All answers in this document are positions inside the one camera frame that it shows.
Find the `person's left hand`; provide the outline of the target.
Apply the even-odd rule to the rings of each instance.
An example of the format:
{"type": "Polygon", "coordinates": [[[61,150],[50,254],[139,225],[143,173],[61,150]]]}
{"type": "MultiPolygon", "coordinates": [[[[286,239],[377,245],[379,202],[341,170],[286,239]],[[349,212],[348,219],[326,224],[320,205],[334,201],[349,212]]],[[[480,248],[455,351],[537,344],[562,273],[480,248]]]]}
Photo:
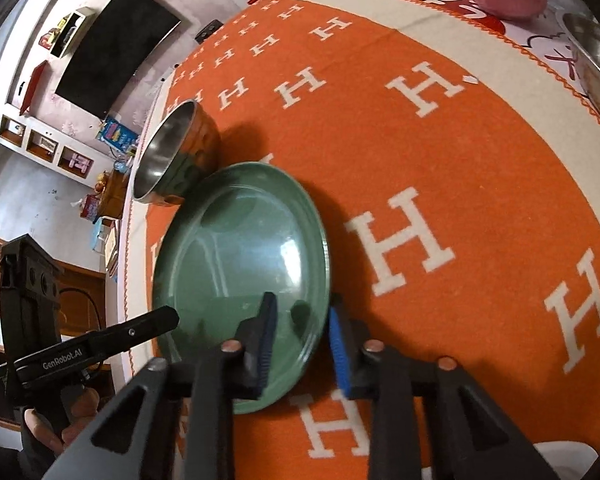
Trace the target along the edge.
{"type": "Polygon", "coordinates": [[[44,422],[42,416],[34,408],[28,408],[24,411],[23,420],[32,436],[58,455],[64,452],[95,418],[98,404],[99,395],[97,391],[86,388],[71,407],[71,415],[74,418],[73,423],[62,430],[60,436],[54,433],[52,426],[44,422]]]}

